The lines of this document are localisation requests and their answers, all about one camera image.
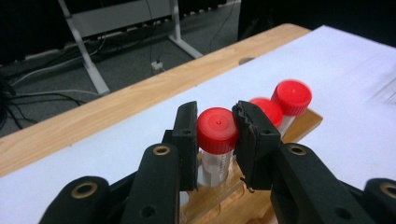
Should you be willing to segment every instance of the metal stand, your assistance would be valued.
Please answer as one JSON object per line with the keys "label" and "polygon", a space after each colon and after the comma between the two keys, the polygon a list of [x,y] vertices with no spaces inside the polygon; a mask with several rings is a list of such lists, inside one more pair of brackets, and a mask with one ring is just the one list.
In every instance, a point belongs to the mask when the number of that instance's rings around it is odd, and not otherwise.
{"label": "metal stand", "polygon": [[180,19],[178,15],[178,3],[177,0],[170,0],[171,11],[172,11],[172,21],[174,23],[174,32],[169,35],[169,39],[171,39],[176,45],[178,45],[181,49],[190,54],[191,57],[197,59],[202,57],[202,53],[198,50],[187,44],[184,40],[181,39],[180,33]]}
{"label": "metal stand", "polygon": [[180,34],[180,20],[178,15],[177,0],[169,0],[167,2],[162,0],[143,0],[124,5],[118,5],[109,8],[101,8],[87,13],[78,13],[71,15],[64,0],[58,0],[59,5],[64,13],[64,18],[75,38],[82,58],[84,59],[84,66],[91,78],[93,85],[100,95],[110,93],[110,90],[97,70],[95,64],[92,62],[90,55],[82,41],[83,36],[95,35],[105,32],[107,30],[114,30],[127,26],[132,22],[142,22],[157,19],[169,13],[172,14],[172,21],[174,23],[174,30],[169,38],[183,50],[190,54],[193,58],[199,58],[203,55],[187,44],[181,39]]}
{"label": "metal stand", "polygon": [[85,69],[88,72],[88,75],[91,78],[91,81],[96,88],[96,91],[100,95],[107,95],[110,93],[110,89],[108,88],[107,84],[103,80],[102,76],[100,75],[98,69],[96,68],[95,64],[92,62],[90,55],[88,54],[87,49],[85,48],[84,43],[82,42],[81,35],[74,24],[73,18],[70,15],[69,9],[66,6],[64,0],[58,0],[59,5],[64,12],[64,18],[67,21],[67,25],[69,26],[70,30],[72,31],[72,35],[76,40],[78,45],[79,51],[81,52],[82,58],[84,60]]}

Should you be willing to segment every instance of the wooden table edge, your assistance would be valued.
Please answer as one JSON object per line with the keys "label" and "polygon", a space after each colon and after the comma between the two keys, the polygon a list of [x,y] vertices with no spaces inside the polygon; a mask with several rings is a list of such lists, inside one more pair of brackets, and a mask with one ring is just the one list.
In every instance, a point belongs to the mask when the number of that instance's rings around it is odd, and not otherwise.
{"label": "wooden table edge", "polygon": [[283,24],[0,138],[0,177],[38,161],[310,31]]}

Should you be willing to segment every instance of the gray carpet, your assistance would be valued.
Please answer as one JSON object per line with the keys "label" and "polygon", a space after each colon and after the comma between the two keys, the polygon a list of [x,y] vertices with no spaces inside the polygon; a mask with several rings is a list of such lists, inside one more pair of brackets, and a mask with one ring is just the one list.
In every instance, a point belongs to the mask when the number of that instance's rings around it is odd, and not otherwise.
{"label": "gray carpet", "polygon": [[[238,1],[229,0],[227,5],[216,10],[201,11],[184,18],[180,22],[182,38],[203,54],[231,45],[236,42],[237,38],[239,8]],[[164,70],[193,60],[167,38],[171,32],[172,23],[163,21],[156,24],[154,28],[149,25],[127,33],[108,36],[101,47],[102,53],[92,55],[92,59],[110,90],[117,91],[145,78],[158,75],[161,71],[151,69],[151,62],[157,59],[163,62]],[[94,52],[102,43],[95,40],[87,43],[86,46],[90,52]],[[1,67],[0,71],[3,75],[12,75],[49,60],[66,58],[65,56],[77,57],[77,48],[72,46],[45,56],[34,57],[22,63]],[[83,68],[81,59],[50,71],[31,75],[14,86],[14,89],[17,94],[62,91],[62,94],[84,102],[98,98],[97,95],[91,93],[63,91],[96,92]],[[23,128],[78,106],[73,101],[66,101],[63,96],[26,97],[12,100],[12,102],[21,109],[19,111],[15,105],[9,106]],[[0,137],[15,133],[19,129],[14,119],[8,115],[4,127],[0,130]]]}

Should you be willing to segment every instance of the test tube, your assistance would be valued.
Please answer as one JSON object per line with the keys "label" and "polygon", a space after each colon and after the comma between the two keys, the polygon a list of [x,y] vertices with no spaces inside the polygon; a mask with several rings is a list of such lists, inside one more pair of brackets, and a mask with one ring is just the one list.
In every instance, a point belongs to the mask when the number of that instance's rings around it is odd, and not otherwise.
{"label": "test tube", "polygon": [[250,100],[250,102],[258,106],[262,112],[267,116],[269,120],[278,129],[283,119],[283,112],[279,105],[271,101],[269,98],[256,97]]}
{"label": "test tube", "polygon": [[287,79],[280,82],[271,97],[283,111],[283,120],[278,130],[283,137],[294,119],[302,115],[312,100],[311,90],[301,81]]}
{"label": "test tube", "polygon": [[202,152],[204,185],[216,187],[224,182],[238,139],[233,113],[213,107],[204,111],[197,121],[197,142]]}

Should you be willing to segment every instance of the red cap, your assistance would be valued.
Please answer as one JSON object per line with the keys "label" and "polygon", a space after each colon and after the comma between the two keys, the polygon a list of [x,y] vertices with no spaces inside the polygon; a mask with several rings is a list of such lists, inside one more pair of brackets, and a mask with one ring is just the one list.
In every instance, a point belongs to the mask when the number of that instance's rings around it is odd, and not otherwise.
{"label": "red cap", "polygon": [[250,102],[257,105],[268,119],[271,120],[274,126],[279,128],[283,119],[283,112],[279,105],[264,97],[251,99]]}
{"label": "red cap", "polygon": [[197,142],[205,152],[214,155],[227,153],[235,148],[237,140],[238,130],[230,110],[213,107],[199,116]]}
{"label": "red cap", "polygon": [[312,100],[311,90],[301,81],[284,80],[280,82],[271,98],[286,116],[299,116],[304,113]]}

